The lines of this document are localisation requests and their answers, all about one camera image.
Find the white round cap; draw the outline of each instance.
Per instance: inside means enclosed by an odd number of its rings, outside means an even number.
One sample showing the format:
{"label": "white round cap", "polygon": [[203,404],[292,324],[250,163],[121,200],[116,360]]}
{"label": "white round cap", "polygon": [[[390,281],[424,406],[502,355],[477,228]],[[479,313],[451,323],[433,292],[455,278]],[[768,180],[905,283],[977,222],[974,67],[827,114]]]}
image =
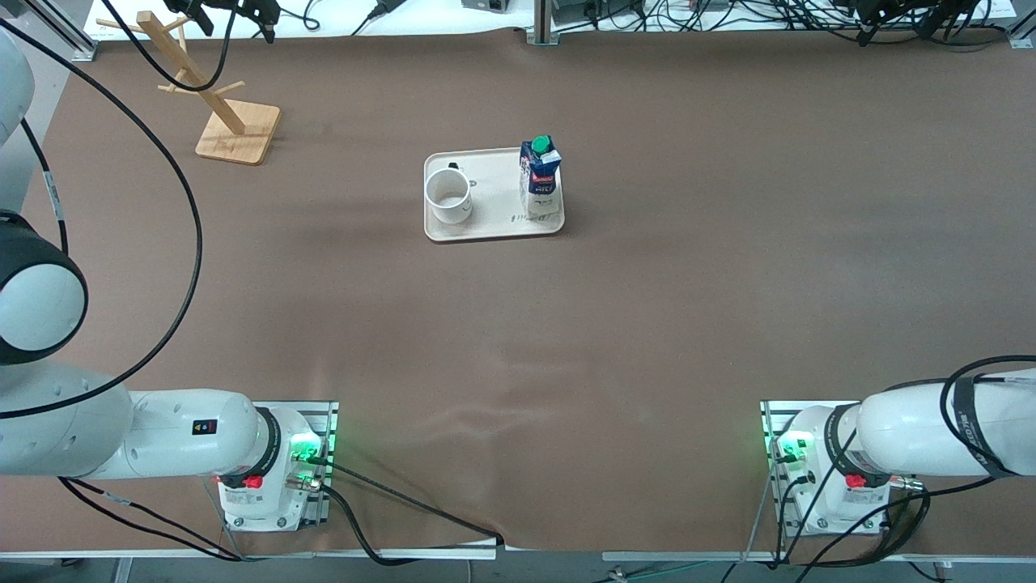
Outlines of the white round cap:
{"label": "white round cap", "polygon": [[26,267],[0,288],[0,339],[36,352],[63,343],[86,311],[86,290],[68,268],[53,263]]}

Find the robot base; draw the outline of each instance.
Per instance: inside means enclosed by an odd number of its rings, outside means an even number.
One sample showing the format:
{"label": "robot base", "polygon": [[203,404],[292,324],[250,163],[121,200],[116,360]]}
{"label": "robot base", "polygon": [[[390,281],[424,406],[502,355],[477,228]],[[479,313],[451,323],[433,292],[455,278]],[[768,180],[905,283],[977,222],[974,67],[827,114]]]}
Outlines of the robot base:
{"label": "robot base", "polygon": [[[790,496],[795,499],[797,512],[793,514],[789,508],[785,509],[784,528],[789,535],[799,530],[796,517],[806,516],[806,511],[811,504],[813,508],[806,517],[806,524],[802,530],[804,535],[841,534],[852,528],[858,520],[889,501],[888,484],[879,488],[850,488],[845,476],[837,468],[823,490],[819,488],[824,476],[832,466],[831,456],[825,444],[825,427],[833,412],[834,409],[831,407],[807,407],[792,419],[780,437],[771,441],[774,460],[787,456],[796,458],[795,462],[778,464],[777,495],[780,496],[788,484],[799,478],[806,480],[805,484],[792,489]],[[850,433],[840,434],[841,438],[844,440]],[[884,520],[884,514],[874,516],[853,532],[880,534],[881,523]]]}
{"label": "robot base", "polygon": [[285,407],[269,412],[281,427],[281,446],[259,488],[220,488],[224,520],[233,530],[278,532],[297,530],[311,492],[288,486],[288,478],[312,478],[314,467],[297,460],[300,449],[320,450],[320,438],[300,413]]}

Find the green cap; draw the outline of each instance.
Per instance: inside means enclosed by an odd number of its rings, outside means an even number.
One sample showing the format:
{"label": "green cap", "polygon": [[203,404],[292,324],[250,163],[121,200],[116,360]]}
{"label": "green cap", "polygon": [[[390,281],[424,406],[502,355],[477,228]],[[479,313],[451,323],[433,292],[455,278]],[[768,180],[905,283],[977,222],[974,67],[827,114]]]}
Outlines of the green cap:
{"label": "green cap", "polygon": [[537,136],[533,140],[533,153],[543,155],[550,150],[550,136]]}

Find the red button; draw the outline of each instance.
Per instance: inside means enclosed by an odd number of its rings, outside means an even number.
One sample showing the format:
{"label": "red button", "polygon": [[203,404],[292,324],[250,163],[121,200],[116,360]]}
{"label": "red button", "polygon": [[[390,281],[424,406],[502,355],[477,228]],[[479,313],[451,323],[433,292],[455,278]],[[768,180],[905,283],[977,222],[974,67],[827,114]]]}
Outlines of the red button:
{"label": "red button", "polygon": [[850,488],[863,488],[867,486],[867,479],[859,474],[850,474],[845,476],[845,486]]}

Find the gray floor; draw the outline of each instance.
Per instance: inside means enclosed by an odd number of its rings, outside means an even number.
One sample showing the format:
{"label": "gray floor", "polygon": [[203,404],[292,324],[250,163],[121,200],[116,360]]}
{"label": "gray floor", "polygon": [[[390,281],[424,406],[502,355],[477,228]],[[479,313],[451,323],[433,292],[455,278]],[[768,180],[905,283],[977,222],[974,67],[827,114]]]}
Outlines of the gray floor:
{"label": "gray floor", "polygon": [[[73,18],[83,22],[91,0],[61,0]],[[1016,0],[1019,14],[1026,14],[1036,5],[1036,0]],[[38,22],[23,19],[19,26],[69,56],[70,50]],[[29,111],[29,121],[42,135],[50,123],[64,87],[67,74],[31,49],[26,50],[36,76],[36,97]],[[24,140],[12,139],[0,152],[0,207],[18,209],[28,180],[36,171],[36,161]],[[472,561],[474,583],[580,583],[607,578],[615,566],[601,560],[599,553],[500,553],[495,561]],[[643,563],[622,565],[627,572],[644,566]],[[658,581],[718,583],[728,563],[716,563],[692,571],[660,576]],[[931,573],[930,564],[922,565]],[[371,581],[375,583],[412,582],[439,583],[468,580],[465,561],[423,561],[403,567],[386,569],[364,559],[276,559],[258,564],[225,563],[214,559],[136,559],[128,581],[131,583],[337,583]],[[108,583],[113,581],[114,559],[89,559],[71,566],[52,564],[24,564],[0,562],[0,582],[3,583]],[[798,567],[782,567],[776,573],[757,564],[739,566],[728,583],[761,581],[787,583],[795,580]],[[1030,564],[975,564],[956,563],[951,571],[954,581],[972,583],[994,581],[1015,583],[1036,581],[1036,565]],[[810,574],[809,582],[874,582],[912,583],[924,579],[904,563],[883,563],[852,570],[817,570]]]}
{"label": "gray floor", "polygon": [[[91,559],[71,567],[0,563],[4,583],[108,583],[113,559]],[[718,583],[729,563],[715,563],[654,578],[660,583]],[[597,553],[501,553],[495,561],[472,561],[472,583],[592,583],[607,579],[616,566]],[[626,563],[633,572],[643,563]],[[921,564],[932,573],[930,564]],[[743,564],[727,583],[790,583],[799,567],[776,573],[758,564]],[[960,583],[1023,583],[1036,579],[1036,565],[956,563],[951,572]],[[382,567],[364,559],[274,559],[259,563],[225,563],[214,559],[135,559],[130,583],[464,583],[466,561],[422,561],[401,567]],[[815,570],[808,583],[924,583],[904,563],[890,562],[850,570]]]}

